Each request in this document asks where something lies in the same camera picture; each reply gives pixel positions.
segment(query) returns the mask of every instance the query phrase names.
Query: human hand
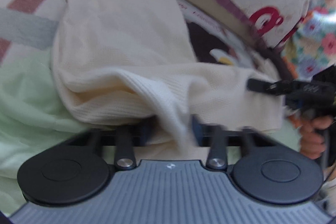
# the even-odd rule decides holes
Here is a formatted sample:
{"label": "human hand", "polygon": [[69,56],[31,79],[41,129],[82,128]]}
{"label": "human hand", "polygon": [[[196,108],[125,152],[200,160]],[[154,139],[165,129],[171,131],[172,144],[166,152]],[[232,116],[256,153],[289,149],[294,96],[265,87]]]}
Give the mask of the human hand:
{"label": "human hand", "polygon": [[314,160],[320,157],[326,149],[323,136],[317,134],[315,129],[326,129],[333,123],[331,116],[319,117],[311,121],[302,121],[300,128],[300,153]]}

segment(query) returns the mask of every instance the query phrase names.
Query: floral fabric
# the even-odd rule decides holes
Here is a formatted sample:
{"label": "floral fabric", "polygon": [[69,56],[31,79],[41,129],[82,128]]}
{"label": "floral fabric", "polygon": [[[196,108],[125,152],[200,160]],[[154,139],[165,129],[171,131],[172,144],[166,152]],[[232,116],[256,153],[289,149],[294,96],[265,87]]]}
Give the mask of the floral fabric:
{"label": "floral fabric", "polygon": [[336,0],[310,0],[307,16],[282,56],[294,77],[302,80],[336,63]]}

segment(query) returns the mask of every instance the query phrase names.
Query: light green blanket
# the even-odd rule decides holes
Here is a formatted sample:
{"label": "light green blanket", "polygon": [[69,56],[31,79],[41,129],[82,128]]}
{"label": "light green blanket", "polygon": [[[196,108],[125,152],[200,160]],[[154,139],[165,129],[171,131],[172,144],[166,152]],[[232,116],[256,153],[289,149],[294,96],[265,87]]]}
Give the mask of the light green blanket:
{"label": "light green blanket", "polygon": [[[20,165],[87,128],[63,106],[49,65],[47,50],[0,68],[0,210],[6,215],[25,203],[16,182]],[[298,149],[299,137],[290,123],[270,135]],[[228,153],[229,163],[238,160],[237,149]]]}

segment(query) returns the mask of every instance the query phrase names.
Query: black circular disc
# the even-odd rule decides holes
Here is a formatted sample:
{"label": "black circular disc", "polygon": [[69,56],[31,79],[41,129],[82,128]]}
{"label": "black circular disc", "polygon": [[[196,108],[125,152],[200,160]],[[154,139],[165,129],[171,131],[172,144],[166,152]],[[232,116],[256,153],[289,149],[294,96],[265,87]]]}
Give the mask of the black circular disc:
{"label": "black circular disc", "polygon": [[258,147],[235,164],[232,177],[249,196],[282,205],[308,200],[323,183],[313,160],[282,147]]}
{"label": "black circular disc", "polygon": [[62,206],[94,195],[109,176],[107,163],[87,147],[56,146],[23,163],[17,182],[28,200]]}

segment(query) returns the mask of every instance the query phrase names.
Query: red square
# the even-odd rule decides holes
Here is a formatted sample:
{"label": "red square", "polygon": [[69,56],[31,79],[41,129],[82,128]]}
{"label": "red square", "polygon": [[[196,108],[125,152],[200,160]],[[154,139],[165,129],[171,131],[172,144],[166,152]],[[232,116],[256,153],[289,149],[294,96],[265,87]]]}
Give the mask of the red square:
{"label": "red square", "polygon": [[13,0],[7,8],[23,13],[32,14],[43,0]]}
{"label": "red square", "polygon": [[10,41],[0,37],[0,62],[3,60],[4,56],[6,55],[6,52],[10,45],[11,45]]}

